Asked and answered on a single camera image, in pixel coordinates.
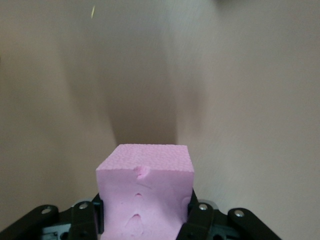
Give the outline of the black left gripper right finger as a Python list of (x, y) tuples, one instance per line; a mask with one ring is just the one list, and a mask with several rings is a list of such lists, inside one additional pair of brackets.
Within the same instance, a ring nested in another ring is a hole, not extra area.
[(279, 240), (280, 237), (253, 212), (236, 207), (227, 214), (210, 203), (191, 195), (187, 206), (187, 221), (182, 225), (177, 240)]

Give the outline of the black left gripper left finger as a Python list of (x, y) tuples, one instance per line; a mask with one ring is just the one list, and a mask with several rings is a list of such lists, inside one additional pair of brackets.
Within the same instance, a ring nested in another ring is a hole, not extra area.
[(97, 240), (104, 232), (103, 201), (97, 194), (59, 211), (40, 205), (0, 232), (2, 240)]

